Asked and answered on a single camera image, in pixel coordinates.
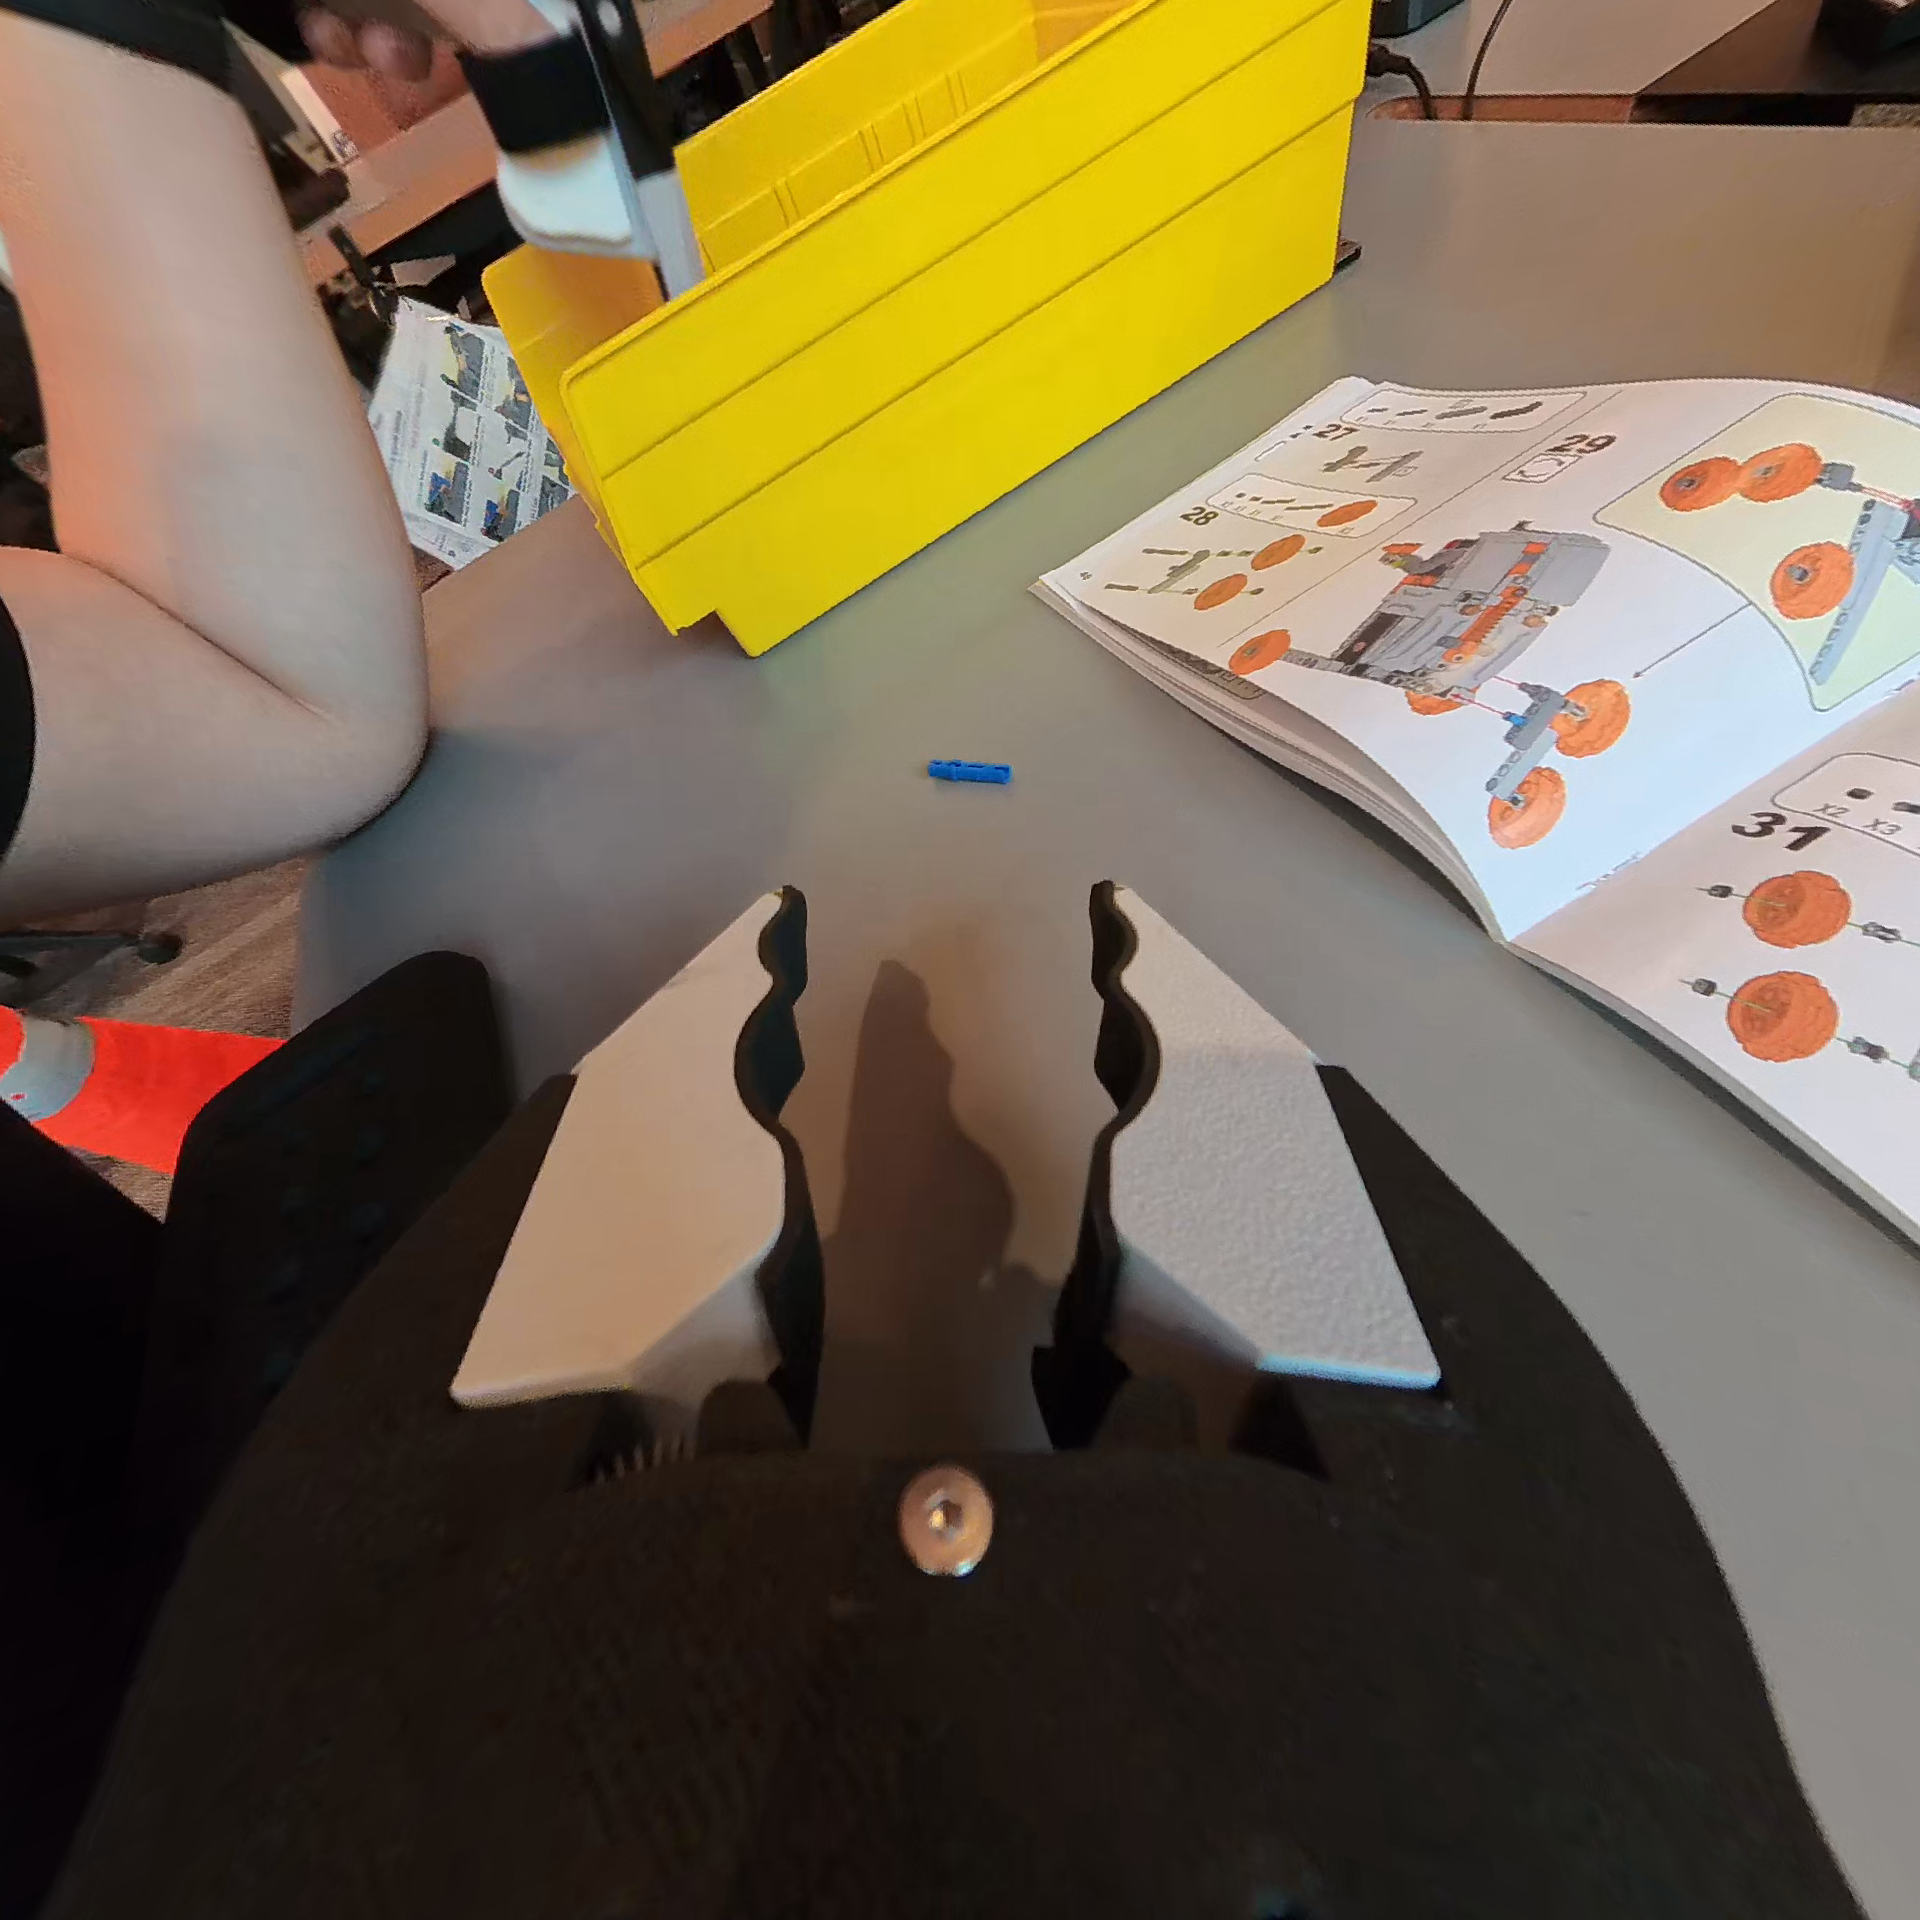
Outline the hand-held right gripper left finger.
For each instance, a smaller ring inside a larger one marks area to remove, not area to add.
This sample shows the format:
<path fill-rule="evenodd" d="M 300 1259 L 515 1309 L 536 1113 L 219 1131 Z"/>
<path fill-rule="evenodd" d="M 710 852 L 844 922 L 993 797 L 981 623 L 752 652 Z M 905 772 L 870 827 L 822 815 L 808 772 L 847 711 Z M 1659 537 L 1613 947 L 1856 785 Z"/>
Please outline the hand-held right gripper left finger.
<path fill-rule="evenodd" d="M 624 1395 L 693 1433 L 729 1380 L 808 1437 L 824 1259 L 783 1104 L 805 1075 L 797 888 L 759 896 L 585 1055 L 451 1397 Z"/>

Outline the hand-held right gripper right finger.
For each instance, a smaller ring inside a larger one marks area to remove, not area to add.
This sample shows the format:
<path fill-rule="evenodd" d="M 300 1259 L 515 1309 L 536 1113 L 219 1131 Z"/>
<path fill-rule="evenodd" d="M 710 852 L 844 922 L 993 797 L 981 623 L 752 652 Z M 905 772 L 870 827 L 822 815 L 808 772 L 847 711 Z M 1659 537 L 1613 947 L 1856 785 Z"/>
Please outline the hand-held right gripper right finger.
<path fill-rule="evenodd" d="M 1133 1386 L 1203 1433 L 1291 1415 L 1295 1383 L 1444 1377 L 1313 1055 L 1135 889 L 1087 901 L 1110 1119 L 1030 1380 L 1057 1451 Z"/>

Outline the yellow plastic bin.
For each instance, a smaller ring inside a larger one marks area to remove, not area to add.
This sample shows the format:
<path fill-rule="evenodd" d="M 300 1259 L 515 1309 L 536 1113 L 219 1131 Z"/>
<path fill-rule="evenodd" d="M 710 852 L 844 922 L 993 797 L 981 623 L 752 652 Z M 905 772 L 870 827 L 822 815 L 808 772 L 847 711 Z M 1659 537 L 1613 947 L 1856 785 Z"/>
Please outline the yellow plastic bin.
<path fill-rule="evenodd" d="M 705 277 L 486 300 L 669 633 L 763 656 L 1328 281 L 1372 8 L 910 3 L 678 148 Z"/>

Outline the instruction booklet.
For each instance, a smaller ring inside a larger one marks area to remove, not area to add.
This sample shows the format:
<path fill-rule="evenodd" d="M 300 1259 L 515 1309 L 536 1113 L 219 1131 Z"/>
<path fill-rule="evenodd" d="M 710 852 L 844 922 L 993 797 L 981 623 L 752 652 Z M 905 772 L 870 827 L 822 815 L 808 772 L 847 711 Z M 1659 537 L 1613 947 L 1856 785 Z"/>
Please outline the instruction booklet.
<path fill-rule="evenodd" d="M 1033 592 L 1915 1237 L 1915 404 L 1348 376 Z"/>

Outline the person's left forearm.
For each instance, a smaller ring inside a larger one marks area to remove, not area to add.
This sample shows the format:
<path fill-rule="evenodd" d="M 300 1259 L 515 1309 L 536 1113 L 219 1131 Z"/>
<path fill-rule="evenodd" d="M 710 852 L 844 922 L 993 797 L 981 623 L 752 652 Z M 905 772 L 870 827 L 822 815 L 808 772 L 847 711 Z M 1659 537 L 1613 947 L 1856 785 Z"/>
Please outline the person's left forearm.
<path fill-rule="evenodd" d="M 365 788 L 425 749 L 408 545 L 243 108 L 4 16 L 4 243 L 84 707 L 229 780 Z"/>

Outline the grey desk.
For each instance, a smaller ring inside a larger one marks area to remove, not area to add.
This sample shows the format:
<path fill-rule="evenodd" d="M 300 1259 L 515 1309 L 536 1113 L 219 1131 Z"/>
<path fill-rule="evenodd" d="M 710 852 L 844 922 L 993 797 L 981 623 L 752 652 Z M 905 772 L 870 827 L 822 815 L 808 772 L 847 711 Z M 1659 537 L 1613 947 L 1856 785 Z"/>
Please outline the grey desk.
<path fill-rule="evenodd" d="M 664 635 L 572 504 L 425 597 L 437 738 L 308 877 L 295 1017 L 470 954 L 528 1090 L 797 884 L 817 1437 L 1012 1449 L 1044 1435 L 1025 1359 L 1110 1111 L 1087 891 L 1133 884 L 1573 1309 L 1712 1537 L 1860 1907 L 1915 1916 L 1915 1250 L 1029 592 L 1345 373 L 1912 397 L 1915 208 L 1910 128 L 1363 119 L 1357 265 L 763 659 Z"/>

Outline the black desk mat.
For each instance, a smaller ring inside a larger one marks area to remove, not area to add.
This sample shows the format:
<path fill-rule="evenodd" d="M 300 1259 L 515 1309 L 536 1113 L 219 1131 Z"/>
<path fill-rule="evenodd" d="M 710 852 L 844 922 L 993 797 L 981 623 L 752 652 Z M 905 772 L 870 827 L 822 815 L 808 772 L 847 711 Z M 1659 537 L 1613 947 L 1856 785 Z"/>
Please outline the black desk mat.
<path fill-rule="evenodd" d="M 1836 127 L 1863 105 L 1915 105 L 1915 43 L 1863 65 L 1820 24 L 1816 3 L 1765 4 L 1643 85 L 1637 119 Z"/>

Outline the person's left hand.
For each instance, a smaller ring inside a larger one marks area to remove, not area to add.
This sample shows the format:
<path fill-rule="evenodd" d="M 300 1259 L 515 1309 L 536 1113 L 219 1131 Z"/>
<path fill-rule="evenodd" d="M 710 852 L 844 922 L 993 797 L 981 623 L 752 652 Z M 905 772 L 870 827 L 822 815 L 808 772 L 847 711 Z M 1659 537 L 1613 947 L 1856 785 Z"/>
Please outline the person's left hand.
<path fill-rule="evenodd" d="M 504 57 L 569 33 L 569 15 L 529 3 L 301 3 L 295 20 L 320 65 L 422 81 L 433 52 Z"/>

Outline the brown table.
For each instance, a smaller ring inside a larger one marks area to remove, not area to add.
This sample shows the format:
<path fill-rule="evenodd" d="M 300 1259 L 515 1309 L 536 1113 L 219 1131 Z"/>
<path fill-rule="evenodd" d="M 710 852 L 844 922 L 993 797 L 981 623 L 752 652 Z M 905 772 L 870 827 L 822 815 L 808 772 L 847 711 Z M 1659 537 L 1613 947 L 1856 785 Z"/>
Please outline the brown table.
<path fill-rule="evenodd" d="M 760 52 L 772 47 L 763 3 L 641 3 L 646 56 L 656 73 L 672 72 L 724 37 L 744 31 Z M 479 111 L 462 96 L 439 105 L 415 127 L 383 136 L 342 162 L 347 202 L 300 232 L 307 277 L 328 281 L 347 259 L 328 233 L 341 226 L 361 256 L 395 245 L 455 202 L 493 180 L 493 148 Z"/>

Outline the printed photo leaflet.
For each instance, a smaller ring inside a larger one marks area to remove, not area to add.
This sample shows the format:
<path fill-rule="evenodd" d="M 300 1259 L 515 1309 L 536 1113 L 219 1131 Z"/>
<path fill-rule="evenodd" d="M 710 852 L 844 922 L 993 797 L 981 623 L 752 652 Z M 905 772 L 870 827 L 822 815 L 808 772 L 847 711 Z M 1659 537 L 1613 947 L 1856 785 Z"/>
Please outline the printed photo leaflet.
<path fill-rule="evenodd" d="M 462 569 L 574 499 L 499 327 L 404 298 L 367 420 L 411 547 Z"/>

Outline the orange traffic cone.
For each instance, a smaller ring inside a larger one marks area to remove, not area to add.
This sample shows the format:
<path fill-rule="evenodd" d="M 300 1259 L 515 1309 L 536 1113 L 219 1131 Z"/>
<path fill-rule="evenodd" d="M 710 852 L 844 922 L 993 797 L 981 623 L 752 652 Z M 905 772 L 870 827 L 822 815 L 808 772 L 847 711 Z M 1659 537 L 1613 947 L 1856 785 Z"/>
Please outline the orange traffic cone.
<path fill-rule="evenodd" d="M 1 1008 L 1 1104 L 47 1138 L 171 1177 L 212 1098 L 279 1040 Z"/>

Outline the black chair base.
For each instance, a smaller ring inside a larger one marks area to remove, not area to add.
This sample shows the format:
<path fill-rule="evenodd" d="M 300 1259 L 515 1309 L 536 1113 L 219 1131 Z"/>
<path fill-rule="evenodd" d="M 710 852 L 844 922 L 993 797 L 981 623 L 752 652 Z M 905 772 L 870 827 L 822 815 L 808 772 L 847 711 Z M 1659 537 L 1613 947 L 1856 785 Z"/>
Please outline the black chair base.
<path fill-rule="evenodd" d="M 77 955 L 86 962 L 113 954 L 131 954 L 142 964 L 163 967 L 177 957 L 183 940 L 171 931 L 120 929 L 15 929 L 1 932 L 1 973 L 27 978 L 54 957 Z"/>

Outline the person's black shirt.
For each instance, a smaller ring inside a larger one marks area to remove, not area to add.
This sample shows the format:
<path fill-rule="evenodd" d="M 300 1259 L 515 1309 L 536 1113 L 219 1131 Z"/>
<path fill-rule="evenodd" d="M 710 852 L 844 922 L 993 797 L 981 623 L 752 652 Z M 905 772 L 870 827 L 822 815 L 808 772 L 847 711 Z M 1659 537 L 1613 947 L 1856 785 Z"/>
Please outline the person's black shirt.
<path fill-rule="evenodd" d="M 120 903 L 96 851 L 103 723 L 61 659 L 53 565 L 4 567 L 4 924 Z M 63 1872 L 158 1607 L 132 1476 L 159 1226 L 4 1119 L 1 1907 L 40 1916 Z"/>

